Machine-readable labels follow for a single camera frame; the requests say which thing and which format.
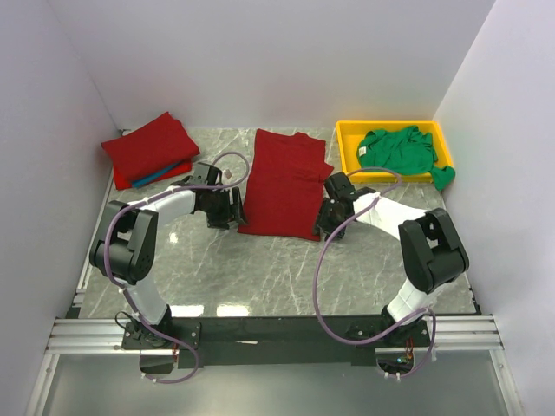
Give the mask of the dark red t-shirt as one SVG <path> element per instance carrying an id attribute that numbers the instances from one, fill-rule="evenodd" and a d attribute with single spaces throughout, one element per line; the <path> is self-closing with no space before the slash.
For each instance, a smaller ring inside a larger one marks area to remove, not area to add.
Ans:
<path id="1" fill-rule="evenodd" d="M 244 201 L 247 223 L 238 232 L 318 242 L 314 225 L 323 201 L 323 182 L 333 172 L 325 156 L 323 140 L 305 133 L 258 129 Z"/>

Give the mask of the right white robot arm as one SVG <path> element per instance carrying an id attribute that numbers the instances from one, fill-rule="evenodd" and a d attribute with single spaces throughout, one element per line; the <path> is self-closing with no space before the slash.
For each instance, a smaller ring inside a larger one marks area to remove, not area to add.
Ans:
<path id="1" fill-rule="evenodd" d="M 425 211 L 395 202 L 385 192 L 356 189 L 344 172 L 329 176 L 324 188 L 328 197 L 315 228 L 325 235 L 325 247 L 343 238 L 353 222 L 383 231 L 400 243 L 406 280 L 383 310 L 394 325 L 419 319 L 442 288 L 467 271 L 467 252 L 446 210 Z"/>

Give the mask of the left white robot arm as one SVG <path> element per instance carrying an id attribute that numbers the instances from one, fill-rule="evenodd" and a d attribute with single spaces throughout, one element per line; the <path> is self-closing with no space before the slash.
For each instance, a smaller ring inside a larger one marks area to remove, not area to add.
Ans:
<path id="1" fill-rule="evenodd" d="M 239 188 L 224 184 L 223 177 L 216 166 L 200 163 L 163 192 L 105 206 L 89 263 L 122 291 L 137 321 L 160 328 L 172 320 L 152 277 L 159 228 L 198 211 L 213 229 L 247 223 Z"/>

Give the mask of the yellow plastic bin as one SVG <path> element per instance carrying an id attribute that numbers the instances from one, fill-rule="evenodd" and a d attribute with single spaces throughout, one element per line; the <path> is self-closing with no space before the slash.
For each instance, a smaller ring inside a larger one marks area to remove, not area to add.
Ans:
<path id="1" fill-rule="evenodd" d="M 356 150 L 369 131 L 385 129 L 394 132 L 408 126 L 418 126 L 423 133 L 431 133 L 435 151 L 439 156 L 436 165 L 438 167 L 451 166 L 454 169 L 454 162 L 440 125 L 433 120 L 340 120 L 336 124 L 336 133 L 342 170 L 349 173 L 351 180 L 356 183 L 394 182 L 395 176 L 398 174 L 394 171 L 381 167 L 361 168 L 356 157 Z M 429 173 L 401 176 L 405 182 L 433 184 Z"/>

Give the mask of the folded red t-shirt top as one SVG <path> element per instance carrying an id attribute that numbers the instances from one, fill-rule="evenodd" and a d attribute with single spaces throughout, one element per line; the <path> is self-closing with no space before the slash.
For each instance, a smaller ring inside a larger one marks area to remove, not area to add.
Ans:
<path id="1" fill-rule="evenodd" d="M 168 112 L 118 139 L 102 142 L 101 148 L 128 180 L 200 155 L 182 123 Z"/>

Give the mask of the folded red t-shirt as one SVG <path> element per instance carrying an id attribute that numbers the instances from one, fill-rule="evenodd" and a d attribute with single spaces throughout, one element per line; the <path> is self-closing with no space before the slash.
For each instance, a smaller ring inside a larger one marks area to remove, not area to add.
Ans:
<path id="1" fill-rule="evenodd" d="M 192 161 L 189 160 L 189 159 L 188 160 L 183 160 L 183 161 L 186 162 L 184 165 L 182 165 L 180 168 L 175 169 L 173 172 L 167 174 L 162 180 L 170 179 L 172 177 L 179 176 L 179 175 L 185 174 L 187 172 L 190 172 L 191 169 L 192 169 Z M 115 188 L 117 190 L 121 191 L 121 190 L 126 190 L 126 189 L 133 188 L 131 186 L 131 181 L 132 180 L 126 179 L 119 172 L 119 170 L 116 167 L 114 167 L 113 171 L 114 171 L 114 184 L 115 184 Z"/>
<path id="2" fill-rule="evenodd" d="M 200 155 L 182 123 L 168 112 L 118 139 L 102 142 L 101 148 L 128 180 Z"/>

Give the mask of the green t-shirt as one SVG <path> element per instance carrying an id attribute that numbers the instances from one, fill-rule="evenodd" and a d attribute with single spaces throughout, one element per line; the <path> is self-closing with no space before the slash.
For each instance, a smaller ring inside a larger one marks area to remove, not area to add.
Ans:
<path id="1" fill-rule="evenodd" d="M 429 173 L 434 186 L 442 191 L 455 179 L 451 166 L 438 167 L 433 135 L 418 126 L 398 131 L 376 129 L 366 133 L 359 143 L 356 157 L 361 168 L 381 167 L 404 176 Z"/>

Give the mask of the folded blue t-shirt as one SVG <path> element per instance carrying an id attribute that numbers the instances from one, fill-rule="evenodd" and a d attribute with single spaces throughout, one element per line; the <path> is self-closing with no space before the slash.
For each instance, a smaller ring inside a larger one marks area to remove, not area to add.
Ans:
<path id="1" fill-rule="evenodd" d="M 139 188 L 139 187 L 142 187 L 144 185 L 148 185 L 152 182 L 162 180 L 165 176 L 167 176 L 167 174 L 173 172 L 177 168 L 180 168 L 185 163 L 186 163 L 185 161 L 181 161 L 181 162 L 178 162 L 176 164 L 172 164 L 170 166 L 167 166 L 163 169 L 160 169 L 157 172 L 151 173 L 151 174 L 149 174 L 149 175 L 147 175 L 143 178 L 133 180 L 133 181 L 131 181 L 131 186 L 133 188 Z"/>

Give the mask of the folded red t-shirt bottom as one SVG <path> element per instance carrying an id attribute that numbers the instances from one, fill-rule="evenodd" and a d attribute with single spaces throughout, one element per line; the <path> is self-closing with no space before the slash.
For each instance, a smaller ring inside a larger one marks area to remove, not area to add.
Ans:
<path id="1" fill-rule="evenodd" d="M 182 165 L 180 168 L 175 169 L 173 172 L 167 174 L 162 180 L 170 179 L 172 177 L 179 176 L 179 175 L 185 174 L 187 172 L 190 172 L 191 169 L 192 169 L 192 161 L 189 160 L 189 159 L 188 160 L 183 160 L 183 161 L 186 162 L 184 165 Z M 117 190 L 121 191 L 121 190 L 126 190 L 126 189 L 133 188 L 131 186 L 131 181 L 132 180 L 126 179 L 119 172 L 119 170 L 116 167 L 114 167 L 113 171 L 114 171 L 114 184 L 115 184 L 115 188 Z"/>

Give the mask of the black base beam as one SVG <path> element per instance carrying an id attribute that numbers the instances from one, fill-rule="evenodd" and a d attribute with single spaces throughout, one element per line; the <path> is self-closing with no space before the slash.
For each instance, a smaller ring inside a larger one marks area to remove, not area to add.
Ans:
<path id="1" fill-rule="evenodd" d="M 379 315 L 333 315 L 325 319 L 337 335 L 352 340 L 346 345 L 332 339 L 314 316 L 285 317 L 175 317 L 166 339 L 148 331 L 137 321 L 128 322 L 121 347 L 125 351 L 153 353 L 141 366 L 152 373 L 169 372 L 161 353 L 181 369 L 194 366 L 349 363 L 375 366 L 380 348 L 405 352 L 425 348 L 431 331 L 423 319 L 404 325 L 371 344 L 363 340 L 382 332 L 388 325 Z"/>

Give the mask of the aluminium rail frame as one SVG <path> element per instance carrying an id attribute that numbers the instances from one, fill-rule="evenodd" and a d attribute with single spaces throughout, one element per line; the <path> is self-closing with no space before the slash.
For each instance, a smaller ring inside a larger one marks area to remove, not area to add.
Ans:
<path id="1" fill-rule="evenodd" d="M 320 246 L 206 228 L 201 216 L 162 230 L 154 274 L 181 316 L 308 315 Z M 56 320 L 30 415 L 520 415 L 498 326 L 472 306 L 465 278 L 440 299 L 431 361 L 407 379 L 375 367 L 301 364 L 209 367 L 184 383 L 140 377 L 121 349 L 114 314 L 124 299 L 84 267 Z"/>

